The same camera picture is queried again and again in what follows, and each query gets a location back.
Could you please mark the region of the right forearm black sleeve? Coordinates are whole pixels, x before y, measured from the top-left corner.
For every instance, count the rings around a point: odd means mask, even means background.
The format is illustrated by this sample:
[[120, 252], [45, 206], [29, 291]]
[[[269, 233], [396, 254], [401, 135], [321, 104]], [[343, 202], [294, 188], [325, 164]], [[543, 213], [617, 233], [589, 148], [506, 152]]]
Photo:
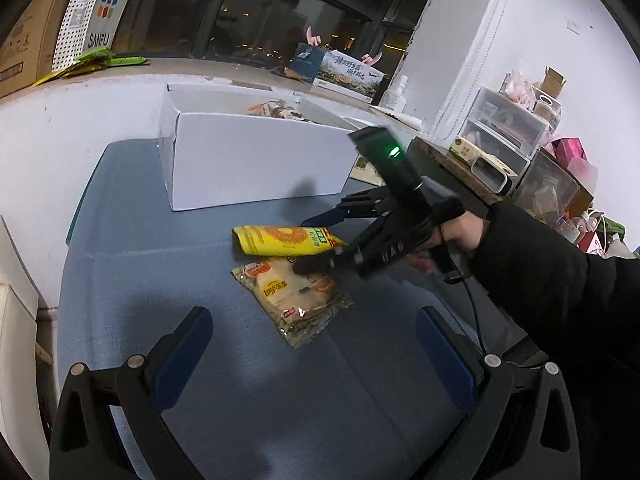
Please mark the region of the right forearm black sleeve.
[[559, 365], [582, 478], [638, 478], [638, 260], [585, 254], [521, 208], [496, 203], [470, 267]]

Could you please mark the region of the right hand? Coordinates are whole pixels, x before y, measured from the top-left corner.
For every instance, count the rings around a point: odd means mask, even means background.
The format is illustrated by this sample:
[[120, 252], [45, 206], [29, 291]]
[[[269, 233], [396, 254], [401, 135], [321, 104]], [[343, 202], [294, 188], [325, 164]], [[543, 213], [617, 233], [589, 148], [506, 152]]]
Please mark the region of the right hand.
[[471, 211], [465, 211], [460, 217], [449, 220], [437, 228], [431, 238], [416, 252], [405, 256], [410, 266], [426, 274], [433, 274], [438, 264], [427, 255], [428, 251], [440, 244], [454, 242], [457, 248], [471, 255], [485, 236], [489, 221], [480, 218]]

